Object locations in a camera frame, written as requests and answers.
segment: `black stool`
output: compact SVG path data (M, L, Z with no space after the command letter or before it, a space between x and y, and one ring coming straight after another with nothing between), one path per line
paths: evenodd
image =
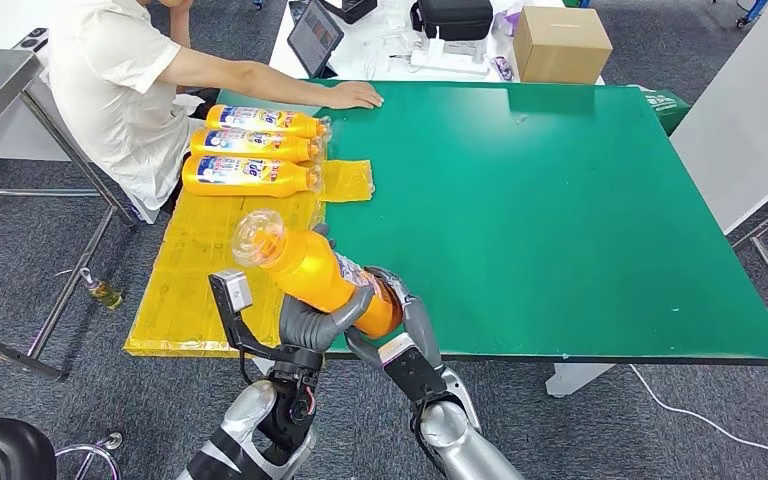
M107 463L113 480L119 480L119 466L108 450L122 444L122 435L113 433L95 445L70 445L54 451L51 441L33 425L0 418L0 480L56 480L57 457L72 452L87 452L75 480L87 473L95 456Z

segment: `white shirt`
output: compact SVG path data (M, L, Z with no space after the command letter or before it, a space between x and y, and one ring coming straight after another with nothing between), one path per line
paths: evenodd
M181 47L136 0L69 0L51 29L50 83L78 144L128 193L156 210L178 181L200 121L157 81Z

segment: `bottle label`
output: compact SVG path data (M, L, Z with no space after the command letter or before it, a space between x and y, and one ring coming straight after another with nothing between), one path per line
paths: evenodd
M205 147L229 152L278 150L283 142L284 136L278 133L243 130L213 130L204 138Z
M202 157L197 170L201 183L230 185L274 182L281 162L253 158Z
M337 252L334 252L334 256L337 257L337 265L340 266L340 276L343 277L343 280L356 287L363 287L364 285L371 284L372 288L375 289L375 294L380 298L384 298L381 295L381 285L378 284L378 280L376 280L371 273L360 268L360 265Z
M224 128L275 129L287 128L293 121L294 112L267 110L253 107L225 107L219 115L219 125Z

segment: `man's arm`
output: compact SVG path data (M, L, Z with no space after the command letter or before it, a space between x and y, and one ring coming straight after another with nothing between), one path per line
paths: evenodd
M169 38L184 48L190 47L190 6L193 0L185 0L169 7ZM186 85L178 85L177 92L184 93Z
M157 79L174 85L226 88L273 102L335 109L374 108L383 102L368 83L343 82L323 87L296 80L259 62L225 60L184 46Z

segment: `black case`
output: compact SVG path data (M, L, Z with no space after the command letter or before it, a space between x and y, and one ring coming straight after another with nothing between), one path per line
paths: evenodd
M493 6L490 0L417 0L411 7L411 23L428 38L481 40L490 32Z
M326 10L342 18L349 25L357 22L364 15L378 6L378 0L343 0L343 8L339 9L328 2L322 2Z

